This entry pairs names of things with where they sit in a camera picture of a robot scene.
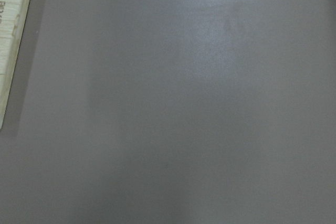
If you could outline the wooden cutting board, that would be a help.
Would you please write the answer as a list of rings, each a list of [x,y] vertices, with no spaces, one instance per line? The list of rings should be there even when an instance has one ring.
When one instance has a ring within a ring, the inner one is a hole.
[[[30,0],[1,0],[1,125],[3,125]]]

